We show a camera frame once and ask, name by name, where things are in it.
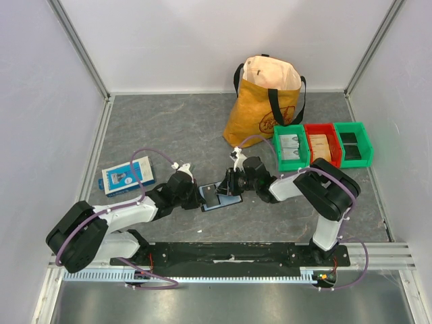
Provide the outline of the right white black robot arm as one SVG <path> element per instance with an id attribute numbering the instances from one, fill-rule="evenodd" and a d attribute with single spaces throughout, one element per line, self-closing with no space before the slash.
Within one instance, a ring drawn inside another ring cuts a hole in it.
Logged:
<path id="1" fill-rule="evenodd" d="M 216 187 L 215 193 L 239 196 L 254 191 L 266 203 L 280 203 L 303 196 L 319 217 L 309 242 L 310 260 L 326 265 L 339 244 L 344 217 L 354 208 L 360 186 L 341 169 L 318 158 L 308 167 L 278 178 L 271 175 L 259 157 L 249 157 L 239 167 L 231 167 Z"/>

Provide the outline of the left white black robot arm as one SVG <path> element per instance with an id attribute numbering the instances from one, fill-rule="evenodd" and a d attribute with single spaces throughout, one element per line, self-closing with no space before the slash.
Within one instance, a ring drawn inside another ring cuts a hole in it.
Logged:
<path id="1" fill-rule="evenodd" d="M 125 202 L 107 206 L 76 202 L 49 232 L 46 243 L 56 256 L 55 264 L 69 273 L 83 270 L 95 259 L 121 257 L 141 265 L 149 256 L 144 240 L 119 230 L 159 220 L 177 207 L 190 210 L 205 203 L 196 180 L 177 171 L 168 182 Z"/>

